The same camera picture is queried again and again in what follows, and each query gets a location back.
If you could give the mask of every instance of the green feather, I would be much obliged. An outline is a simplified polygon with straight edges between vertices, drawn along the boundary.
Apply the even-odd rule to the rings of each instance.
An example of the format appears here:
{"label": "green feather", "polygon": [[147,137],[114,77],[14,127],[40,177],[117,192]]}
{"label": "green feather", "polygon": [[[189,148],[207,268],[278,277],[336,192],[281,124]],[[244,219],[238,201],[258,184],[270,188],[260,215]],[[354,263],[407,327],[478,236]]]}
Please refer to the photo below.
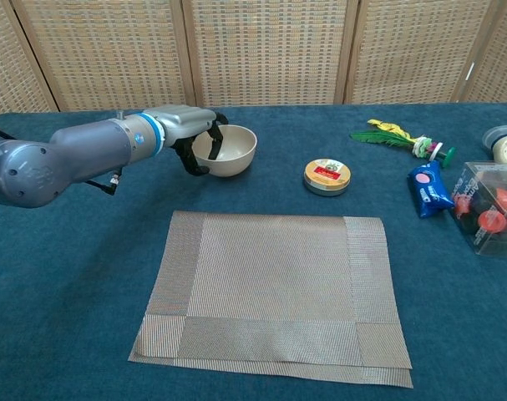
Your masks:
{"label": "green feather", "polygon": [[406,138],[380,129],[371,129],[368,131],[359,131],[350,134],[350,137],[359,142],[368,144],[385,144],[389,146],[413,147],[413,142]]}

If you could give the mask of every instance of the gray placemat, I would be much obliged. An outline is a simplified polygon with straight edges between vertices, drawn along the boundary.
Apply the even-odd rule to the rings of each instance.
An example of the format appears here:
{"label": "gray placemat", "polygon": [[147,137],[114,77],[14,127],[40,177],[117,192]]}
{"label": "gray placemat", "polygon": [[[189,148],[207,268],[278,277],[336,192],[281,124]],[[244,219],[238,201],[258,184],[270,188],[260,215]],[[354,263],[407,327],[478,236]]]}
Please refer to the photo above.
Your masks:
{"label": "gray placemat", "polygon": [[383,224],[174,213],[129,360],[412,387]]}

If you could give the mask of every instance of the plastic box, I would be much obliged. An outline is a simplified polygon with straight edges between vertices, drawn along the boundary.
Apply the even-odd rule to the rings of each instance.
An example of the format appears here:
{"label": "plastic box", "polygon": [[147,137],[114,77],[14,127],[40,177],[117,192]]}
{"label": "plastic box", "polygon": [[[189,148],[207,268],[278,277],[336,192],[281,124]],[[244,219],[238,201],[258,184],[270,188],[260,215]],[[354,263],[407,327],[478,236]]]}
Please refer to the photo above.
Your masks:
{"label": "plastic box", "polygon": [[465,163],[452,199],[451,214],[474,251],[507,256],[507,164]]}

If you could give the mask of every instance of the teal tablecloth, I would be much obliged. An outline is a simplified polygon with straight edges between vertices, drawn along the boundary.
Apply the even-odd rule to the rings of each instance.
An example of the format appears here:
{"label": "teal tablecloth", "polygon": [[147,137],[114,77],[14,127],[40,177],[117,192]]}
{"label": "teal tablecloth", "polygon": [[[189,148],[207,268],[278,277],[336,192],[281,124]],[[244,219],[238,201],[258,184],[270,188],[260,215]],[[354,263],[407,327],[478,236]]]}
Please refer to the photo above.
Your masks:
{"label": "teal tablecloth", "polygon": [[[242,175],[189,176],[164,150],[125,169],[114,197],[73,185],[44,208],[0,206],[0,399],[507,399],[507,259],[476,256],[448,214],[417,217],[406,176],[421,160],[348,138],[376,118],[456,146],[452,189],[463,162],[489,158],[481,135],[507,124],[507,104],[220,111],[257,133]],[[0,129],[48,140],[112,116],[4,114]],[[319,157],[350,167],[345,194],[304,187]],[[414,389],[128,362],[175,210],[380,217]]]}

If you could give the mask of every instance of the white bowl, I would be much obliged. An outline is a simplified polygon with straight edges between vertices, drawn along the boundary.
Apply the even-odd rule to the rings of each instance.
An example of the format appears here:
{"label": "white bowl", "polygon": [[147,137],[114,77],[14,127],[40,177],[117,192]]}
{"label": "white bowl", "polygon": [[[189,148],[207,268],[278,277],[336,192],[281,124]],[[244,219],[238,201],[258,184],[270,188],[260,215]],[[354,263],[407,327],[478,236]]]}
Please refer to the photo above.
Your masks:
{"label": "white bowl", "polygon": [[192,150],[199,165],[207,166],[209,174],[218,177],[230,177],[240,174],[250,165],[255,155],[256,136],[247,128],[239,125],[219,125],[223,142],[216,160],[209,160],[212,138],[208,132],[195,138]]}

